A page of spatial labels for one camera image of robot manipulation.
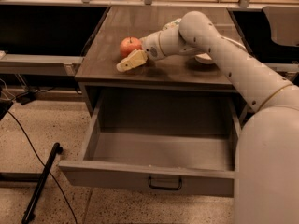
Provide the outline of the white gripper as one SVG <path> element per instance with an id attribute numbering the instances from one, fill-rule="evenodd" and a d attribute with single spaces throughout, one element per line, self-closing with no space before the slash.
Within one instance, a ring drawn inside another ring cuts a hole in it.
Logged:
<path id="1" fill-rule="evenodd" d="M 126 58 L 122 59 L 116 65 L 116 68 L 119 72 L 126 72 L 145 64 L 148 57 L 153 61 L 158 61 L 163 58 L 163 53 L 161 52 L 160 48 L 159 32 L 142 37 L 141 44 L 143 50 L 133 50 Z"/>

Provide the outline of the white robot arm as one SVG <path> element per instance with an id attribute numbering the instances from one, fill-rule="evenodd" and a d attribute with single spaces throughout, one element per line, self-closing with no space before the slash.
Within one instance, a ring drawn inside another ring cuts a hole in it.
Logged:
<path id="1" fill-rule="evenodd" d="M 120 72 L 151 59 L 205 53 L 253 111 L 238 138 L 234 224 L 299 224 L 299 87 L 232 44 L 202 12 L 141 39 Z"/>

